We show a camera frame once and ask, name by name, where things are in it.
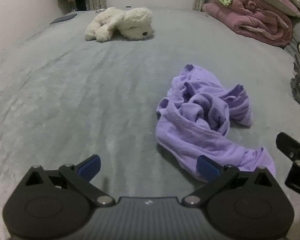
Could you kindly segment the purple pants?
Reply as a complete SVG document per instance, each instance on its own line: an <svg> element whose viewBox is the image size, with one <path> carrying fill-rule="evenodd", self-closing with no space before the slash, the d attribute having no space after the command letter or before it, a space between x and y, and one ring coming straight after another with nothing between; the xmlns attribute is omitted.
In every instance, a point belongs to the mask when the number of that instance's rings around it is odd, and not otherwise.
<svg viewBox="0 0 300 240"><path fill-rule="evenodd" d="M227 139L230 122L250 127L253 112L243 85L226 89L211 72L187 64L173 78L167 96L157 107L159 120L155 136L181 168L194 178L207 181L197 169L205 155L221 166L232 164L241 171L265 166L274 176L275 164L263 147L245 148Z"/></svg>

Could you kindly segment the pink folded quilt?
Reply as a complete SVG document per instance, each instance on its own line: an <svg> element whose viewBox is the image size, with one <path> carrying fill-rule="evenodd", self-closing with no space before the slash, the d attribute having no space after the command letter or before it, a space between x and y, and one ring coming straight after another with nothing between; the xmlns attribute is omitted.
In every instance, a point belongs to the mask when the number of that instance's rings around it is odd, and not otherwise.
<svg viewBox="0 0 300 240"><path fill-rule="evenodd" d="M202 11L238 35L272 46L285 47L292 40L290 18L264 0L233 0L229 6L221 2L204 3Z"/></svg>

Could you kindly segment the white plush dog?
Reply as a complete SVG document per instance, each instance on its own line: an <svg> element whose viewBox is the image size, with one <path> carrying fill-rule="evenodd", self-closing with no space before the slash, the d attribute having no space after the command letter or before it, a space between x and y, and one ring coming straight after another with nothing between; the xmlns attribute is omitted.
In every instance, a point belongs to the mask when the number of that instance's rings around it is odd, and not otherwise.
<svg viewBox="0 0 300 240"><path fill-rule="evenodd" d="M152 11L148 8L121 10L111 7L96 15L84 37L86 41L107 42L118 32L128 40L145 40L154 34L152 19Z"/></svg>

